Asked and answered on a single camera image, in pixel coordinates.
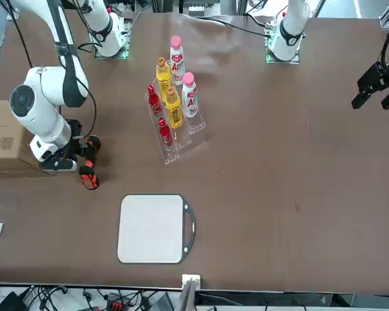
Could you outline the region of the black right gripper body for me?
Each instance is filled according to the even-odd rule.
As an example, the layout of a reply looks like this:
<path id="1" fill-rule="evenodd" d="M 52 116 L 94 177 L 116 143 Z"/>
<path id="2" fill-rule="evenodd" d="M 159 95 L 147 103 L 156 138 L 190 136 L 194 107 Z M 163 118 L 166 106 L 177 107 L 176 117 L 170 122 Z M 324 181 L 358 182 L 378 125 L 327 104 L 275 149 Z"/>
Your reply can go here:
<path id="1" fill-rule="evenodd" d="M 66 119 L 65 120 L 65 140 L 79 141 L 82 138 L 82 125 L 78 120 Z"/>

